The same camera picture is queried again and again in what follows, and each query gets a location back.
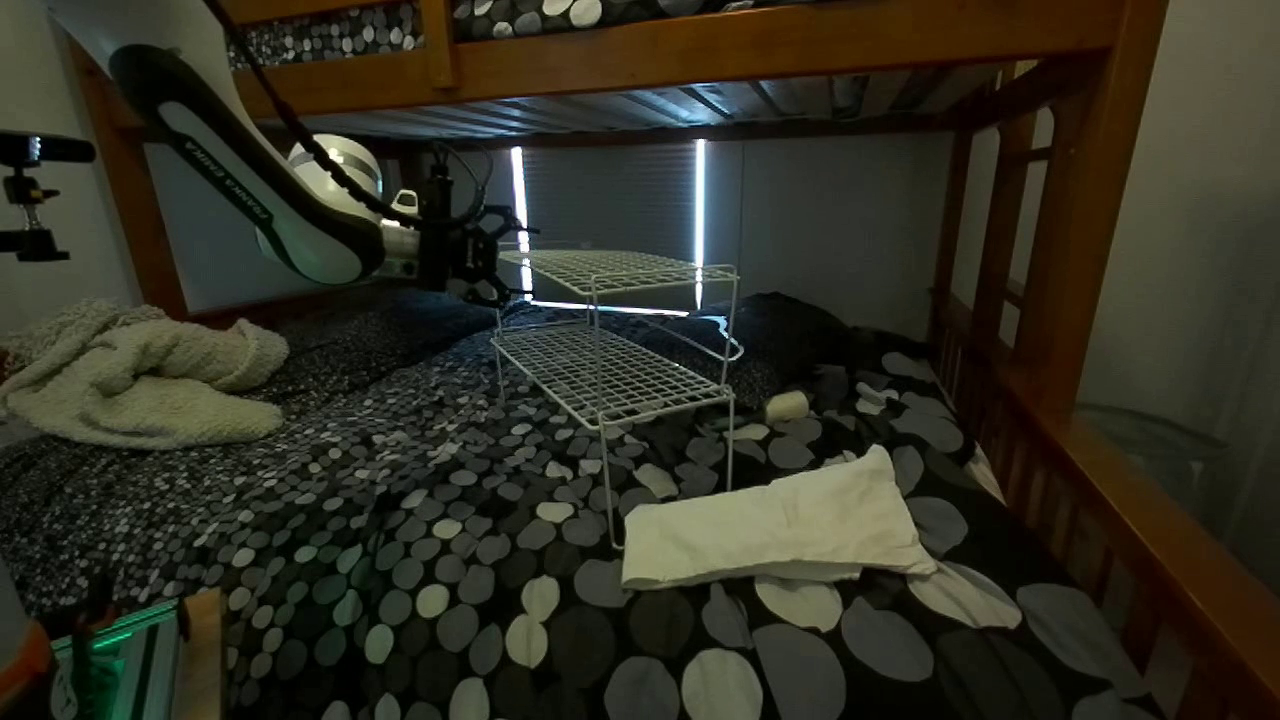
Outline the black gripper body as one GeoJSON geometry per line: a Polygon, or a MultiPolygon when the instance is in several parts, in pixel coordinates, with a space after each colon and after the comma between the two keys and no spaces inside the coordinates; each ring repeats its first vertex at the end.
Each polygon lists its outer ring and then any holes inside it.
{"type": "Polygon", "coordinates": [[[468,303],[509,303],[512,289],[499,277],[499,245],[520,233],[520,218],[509,203],[487,203],[485,196],[455,213],[451,186],[449,155],[436,150],[427,170],[417,178],[417,284],[433,291],[460,291],[468,303]]]}

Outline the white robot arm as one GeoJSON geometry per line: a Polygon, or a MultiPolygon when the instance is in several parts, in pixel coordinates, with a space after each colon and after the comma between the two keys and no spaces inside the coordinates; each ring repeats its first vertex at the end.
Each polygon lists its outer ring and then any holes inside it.
{"type": "Polygon", "coordinates": [[[423,289],[512,300],[499,241],[518,213],[390,200],[381,174],[361,174],[356,143],[311,133],[271,86],[221,0],[49,0],[49,14],[289,271],[349,289],[409,254],[423,289]]]}

